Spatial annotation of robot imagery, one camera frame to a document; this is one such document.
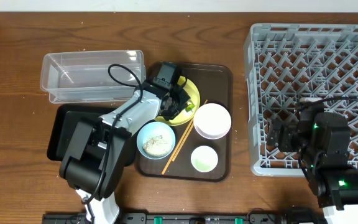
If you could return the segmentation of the yellow plate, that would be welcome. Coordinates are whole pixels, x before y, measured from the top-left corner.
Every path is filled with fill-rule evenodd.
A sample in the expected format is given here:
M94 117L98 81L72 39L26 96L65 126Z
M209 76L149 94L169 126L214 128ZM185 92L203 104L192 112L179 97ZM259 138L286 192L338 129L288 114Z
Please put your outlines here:
M187 94L190 97L190 99L187 101L187 105L193 103L195 105L193 111L186 112L184 109L180 112L178 116L168 121L165 120L162 116L158 116L155 118L156 121L163 122L169 126L179 126L187 123L194 117L195 112L200 107L201 97L196 85L189 78L186 79L184 76L181 76L178 80L178 84L182 85L185 81L186 81L186 85L184 86L184 90L187 92Z

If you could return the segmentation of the blue bowl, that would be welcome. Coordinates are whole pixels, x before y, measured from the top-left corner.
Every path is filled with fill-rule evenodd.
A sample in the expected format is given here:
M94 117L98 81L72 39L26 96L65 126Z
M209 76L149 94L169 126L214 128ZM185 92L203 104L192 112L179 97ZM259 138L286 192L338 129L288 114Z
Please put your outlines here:
M176 136L169 125L155 121L140 129L136 144L138 151L144 157L159 160L172 153L176 144Z

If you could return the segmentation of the pink bowl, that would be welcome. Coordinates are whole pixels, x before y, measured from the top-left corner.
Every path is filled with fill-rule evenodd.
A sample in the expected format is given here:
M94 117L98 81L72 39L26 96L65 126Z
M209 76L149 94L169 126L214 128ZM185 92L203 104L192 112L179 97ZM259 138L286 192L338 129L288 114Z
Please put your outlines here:
M206 139L220 139L231 129L231 115L228 110L217 103L201 106L193 119L197 133Z

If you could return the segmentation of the rice food waste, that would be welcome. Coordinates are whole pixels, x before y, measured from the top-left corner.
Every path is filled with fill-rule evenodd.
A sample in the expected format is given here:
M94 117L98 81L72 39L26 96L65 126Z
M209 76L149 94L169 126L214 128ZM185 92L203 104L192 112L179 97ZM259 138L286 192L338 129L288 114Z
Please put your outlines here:
M162 157L170 152L172 139L167 135L149 137L143 145L143 150L150 156Z

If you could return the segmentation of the small white green cup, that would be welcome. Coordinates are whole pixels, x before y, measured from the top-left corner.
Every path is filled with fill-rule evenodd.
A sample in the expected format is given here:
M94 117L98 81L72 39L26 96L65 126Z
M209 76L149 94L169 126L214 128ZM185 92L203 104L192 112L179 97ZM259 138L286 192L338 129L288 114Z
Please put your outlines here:
M211 172L218 164L217 152L209 146L199 146L191 153L191 165L198 172Z

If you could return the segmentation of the green snack wrapper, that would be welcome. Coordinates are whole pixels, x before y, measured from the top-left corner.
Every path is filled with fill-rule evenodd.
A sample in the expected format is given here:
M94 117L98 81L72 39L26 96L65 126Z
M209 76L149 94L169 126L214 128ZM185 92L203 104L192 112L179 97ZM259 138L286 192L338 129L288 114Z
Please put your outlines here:
M193 109L195 108L195 105L193 103L190 103L187 105L187 107L185 108L186 112L190 112L193 111Z

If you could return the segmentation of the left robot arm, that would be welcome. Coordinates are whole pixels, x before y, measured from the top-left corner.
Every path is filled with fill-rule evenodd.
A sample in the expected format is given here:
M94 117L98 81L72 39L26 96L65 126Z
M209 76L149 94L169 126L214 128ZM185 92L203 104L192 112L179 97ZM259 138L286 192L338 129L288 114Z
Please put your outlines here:
M158 116L171 120L189 105L188 80L137 85L122 106L97 118L82 117L63 155L59 176L75 189L88 223L114 223L120 213L114 191L127 162L130 138Z

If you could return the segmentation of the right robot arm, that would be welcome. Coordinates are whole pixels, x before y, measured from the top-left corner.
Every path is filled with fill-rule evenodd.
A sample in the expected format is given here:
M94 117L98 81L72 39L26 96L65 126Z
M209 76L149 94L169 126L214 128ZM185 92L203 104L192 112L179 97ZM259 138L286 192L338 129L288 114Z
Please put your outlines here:
M267 145L298 154L326 223L358 223L358 169L348 163L351 130L336 113L307 113L297 123L268 120Z

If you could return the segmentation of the grey dishwasher rack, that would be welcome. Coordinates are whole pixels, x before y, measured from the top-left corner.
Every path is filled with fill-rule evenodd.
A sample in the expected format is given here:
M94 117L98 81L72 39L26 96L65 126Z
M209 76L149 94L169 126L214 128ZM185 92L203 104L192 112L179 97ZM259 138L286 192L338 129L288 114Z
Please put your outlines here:
M254 24L244 43L250 168L257 176L300 177L297 154L266 145L267 119L295 122L301 98L322 98L347 118L348 163L358 169L358 25Z

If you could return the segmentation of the wooden chopstick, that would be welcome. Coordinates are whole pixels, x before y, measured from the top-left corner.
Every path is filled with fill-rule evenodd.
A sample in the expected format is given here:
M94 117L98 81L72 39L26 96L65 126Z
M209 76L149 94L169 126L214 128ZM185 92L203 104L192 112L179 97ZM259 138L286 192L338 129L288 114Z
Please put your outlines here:
M183 147L185 141L187 140L188 136L190 135L191 133L191 130L193 129L193 126L194 126L194 119L192 118L188 124L188 126L186 127L185 129L185 132L182 134L178 144L176 145L175 149L173 150L172 152L172 155L170 156L168 162L166 163L165 167L163 168L163 171L162 171L162 175L164 175L169 167L169 165L171 164L171 162L173 162L176 158L177 158L177 155L178 153L180 152L181 148Z
M171 161L174 161L177 158L178 153L180 152L181 148L183 147L185 141L187 140L188 136L191 133L191 130L193 129L194 126L194 118L192 118L188 124L188 126L185 129L185 132L183 133L182 137L180 138L176 148L174 149L173 152L173 157L171 158Z

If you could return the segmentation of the clear plastic bin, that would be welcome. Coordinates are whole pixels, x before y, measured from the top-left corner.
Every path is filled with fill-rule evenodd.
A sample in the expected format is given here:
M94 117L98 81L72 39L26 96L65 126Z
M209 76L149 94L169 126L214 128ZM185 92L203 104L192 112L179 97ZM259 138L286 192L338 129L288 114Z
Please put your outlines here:
M40 89L54 104L127 101L137 85L131 73L145 80L141 50L49 53L43 59Z

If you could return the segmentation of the black plastic bin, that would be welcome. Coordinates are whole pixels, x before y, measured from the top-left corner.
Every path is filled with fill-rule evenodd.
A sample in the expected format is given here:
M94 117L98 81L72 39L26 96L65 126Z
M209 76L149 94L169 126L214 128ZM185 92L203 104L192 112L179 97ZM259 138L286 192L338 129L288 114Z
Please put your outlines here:
M55 117L50 141L48 144L47 157L51 161L62 161L67 151L71 137L74 133L76 125L83 119L96 120L99 116L107 114L115 110L117 107L106 106L90 106L78 104L61 105ZM135 142L134 138L130 138L124 147L128 152L125 166L131 165L135 160ZM86 156L91 159L101 159L104 150L92 145L86 145Z

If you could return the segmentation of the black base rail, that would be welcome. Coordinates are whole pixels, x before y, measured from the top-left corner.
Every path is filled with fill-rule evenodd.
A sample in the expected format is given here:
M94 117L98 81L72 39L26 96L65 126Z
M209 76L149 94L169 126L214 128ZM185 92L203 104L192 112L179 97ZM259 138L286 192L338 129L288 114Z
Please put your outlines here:
M115 224L327 224L323 215L310 208L292 207L282 213L253 208L248 213L207 214L207 213L119 213Z

